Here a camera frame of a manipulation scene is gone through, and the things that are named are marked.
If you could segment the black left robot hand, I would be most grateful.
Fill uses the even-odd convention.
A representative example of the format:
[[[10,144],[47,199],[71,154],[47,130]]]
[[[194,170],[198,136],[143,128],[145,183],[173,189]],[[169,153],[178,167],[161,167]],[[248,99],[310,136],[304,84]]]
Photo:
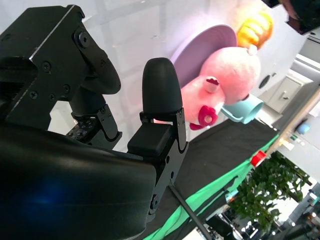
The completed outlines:
[[[286,23],[300,35],[320,27],[319,0],[262,0],[268,7],[282,5],[287,11]]]

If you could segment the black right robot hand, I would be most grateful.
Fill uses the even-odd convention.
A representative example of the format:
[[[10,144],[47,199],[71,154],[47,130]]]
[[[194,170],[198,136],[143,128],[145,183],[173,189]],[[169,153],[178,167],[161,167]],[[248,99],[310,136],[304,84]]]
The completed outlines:
[[[141,126],[122,133],[104,95],[121,89],[77,5],[26,9],[0,36],[0,237],[133,240],[188,150],[172,62],[150,59]]]

